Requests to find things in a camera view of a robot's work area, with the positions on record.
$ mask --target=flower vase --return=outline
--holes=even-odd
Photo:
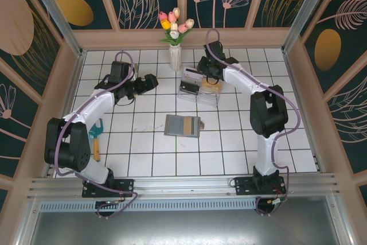
[[[181,62],[181,46],[170,44],[170,67],[173,71],[178,72],[182,68]]]

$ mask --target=pink tulip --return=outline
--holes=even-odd
[[[176,22],[177,21],[177,18],[176,18],[176,16],[174,15],[174,13],[172,11],[170,11],[169,14],[168,14],[168,21],[169,22]]]
[[[178,27],[178,31],[180,32],[180,33],[185,33],[187,30],[188,30],[188,26],[186,25],[186,24],[181,24],[179,27]]]
[[[167,19],[168,19],[168,16],[167,16],[166,13],[164,13],[164,12],[159,13],[159,21],[167,20]]]

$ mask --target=black mounting plate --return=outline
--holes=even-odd
[[[134,191],[134,179],[114,179],[113,189],[122,190],[124,192]],[[102,198],[102,197],[119,197],[115,192],[108,192],[98,188],[91,183],[83,181],[83,198]]]
[[[286,186],[284,184],[284,178],[279,176],[276,180],[263,186],[261,190],[258,190],[253,182],[252,177],[236,177],[233,179],[235,182],[235,189],[237,195],[276,195],[275,185],[282,193],[286,193]]]

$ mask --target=tulip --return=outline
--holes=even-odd
[[[178,25],[176,22],[171,22],[171,31],[177,31]]]
[[[172,11],[175,15],[175,17],[178,19],[179,18],[179,8],[174,8],[173,11]]]
[[[162,20],[161,24],[164,30],[168,30],[171,27],[171,23],[168,20]]]
[[[167,20],[168,19],[168,16],[166,13],[164,12],[160,12],[159,13],[159,20],[162,21],[162,20]]]
[[[194,20],[192,20],[191,18],[189,18],[188,20],[186,20],[185,24],[188,26],[189,29],[191,29],[194,26]]]
[[[170,36],[175,40],[178,38],[179,32],[177,30],[170,31]]]
[[[178,27],[178,31],[180,33],[185,33],[186,31],[188,30],[188,26],[186,24],[181,24],[179,27]]]
[[[177,18],[176,18],[176,16],[174,15],[174,13],[172,11],[170,11],[169,14],[168,14],[168,20],[169,20],[169,22],[176,22],[177,21]]]

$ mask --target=hammer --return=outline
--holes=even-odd
[[[102,119],[99,119],[91,128],[89,131],[89,134],[93,136],[93,158],[97,162],[100,161],[99,157],[99,144],[97,136],[103,132],[103,122]]]

